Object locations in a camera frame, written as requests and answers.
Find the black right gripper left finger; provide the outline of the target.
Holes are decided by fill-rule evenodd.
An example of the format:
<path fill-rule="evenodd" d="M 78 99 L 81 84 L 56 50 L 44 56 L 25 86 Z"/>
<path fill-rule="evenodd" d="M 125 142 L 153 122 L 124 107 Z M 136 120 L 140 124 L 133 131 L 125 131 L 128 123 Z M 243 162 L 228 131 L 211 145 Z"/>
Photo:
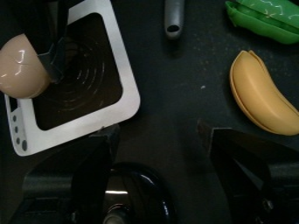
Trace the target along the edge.
<path fill-rule="evenodd" d="M 24 176 L 22 202 L 8 224 L 100 224 L 117 154 L 114 124 L 62 147 Z"/>

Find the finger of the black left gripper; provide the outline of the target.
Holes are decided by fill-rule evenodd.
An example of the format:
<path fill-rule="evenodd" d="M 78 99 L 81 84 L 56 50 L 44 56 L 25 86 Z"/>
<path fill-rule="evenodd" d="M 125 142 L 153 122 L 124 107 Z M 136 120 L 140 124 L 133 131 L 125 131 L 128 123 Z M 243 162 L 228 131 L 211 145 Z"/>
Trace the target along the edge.
<path fill-rule="evenodd" d="M 64 74 L 66 0 L 13 0 L 13 14 L 52 82 Z"/>

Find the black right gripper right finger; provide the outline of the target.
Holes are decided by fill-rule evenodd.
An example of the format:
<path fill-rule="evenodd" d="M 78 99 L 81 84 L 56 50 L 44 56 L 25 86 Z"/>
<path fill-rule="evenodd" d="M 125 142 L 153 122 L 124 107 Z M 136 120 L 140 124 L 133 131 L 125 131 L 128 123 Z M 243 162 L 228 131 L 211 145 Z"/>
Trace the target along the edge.
<path fill-rule="evenodd" d="M 197 122 L 232 224 L 299 224 L 299 151 Z"/>

